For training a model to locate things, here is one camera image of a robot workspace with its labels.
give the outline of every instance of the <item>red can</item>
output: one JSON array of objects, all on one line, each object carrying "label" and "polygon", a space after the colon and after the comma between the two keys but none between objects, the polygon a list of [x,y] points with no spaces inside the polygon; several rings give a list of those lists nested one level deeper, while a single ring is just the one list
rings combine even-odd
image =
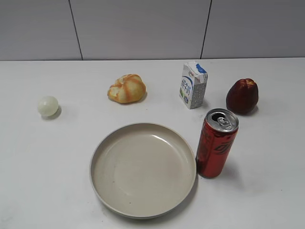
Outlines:
[{"label": "red can", "polygon": [[237,130],[238,118],[231,111],[219,108],[206,114],[196,156],[199,175],[214,178],[221,173]]}]

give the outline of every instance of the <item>apple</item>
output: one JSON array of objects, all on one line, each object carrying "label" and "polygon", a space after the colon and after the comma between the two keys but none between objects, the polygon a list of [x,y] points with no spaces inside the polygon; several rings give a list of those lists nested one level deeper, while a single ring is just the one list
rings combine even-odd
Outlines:
[{"label": "apple", "polygon": [[240,79],[229,90],[227,108],[234,113],[245,115],[253,110],[258,102],[258,87],[252,79]]}]

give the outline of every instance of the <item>ping pong ball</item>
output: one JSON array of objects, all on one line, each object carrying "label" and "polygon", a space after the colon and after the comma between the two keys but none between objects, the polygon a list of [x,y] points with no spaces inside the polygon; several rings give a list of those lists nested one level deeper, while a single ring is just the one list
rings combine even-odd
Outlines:
[{"label": "ping pong ball", "polygon": [[58,101],[53,96],[45,96],[38,102],[38,112],[41,116],[48,117],[55,114],[58,110]]}]

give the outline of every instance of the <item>milk carton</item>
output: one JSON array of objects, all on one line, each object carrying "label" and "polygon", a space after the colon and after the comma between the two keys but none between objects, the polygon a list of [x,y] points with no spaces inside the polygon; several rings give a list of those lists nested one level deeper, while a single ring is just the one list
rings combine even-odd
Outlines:
[{"label": "milk carton", "polygon": [[189,109],[199,107],[208,80],[208,73],[195,61],[185,63],[183,66],[180,97]]}]

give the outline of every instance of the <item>round dish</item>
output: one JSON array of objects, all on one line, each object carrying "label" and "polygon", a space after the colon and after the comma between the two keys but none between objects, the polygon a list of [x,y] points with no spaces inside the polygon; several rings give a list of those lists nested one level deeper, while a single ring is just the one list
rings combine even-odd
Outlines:
[{"label": "round dish", "polygon": [[179,205],[191,191],[196,162],[187,142],[173,130],[133,124],[109,134],[90,164],[92,187],[114,212],[154,218]]}]

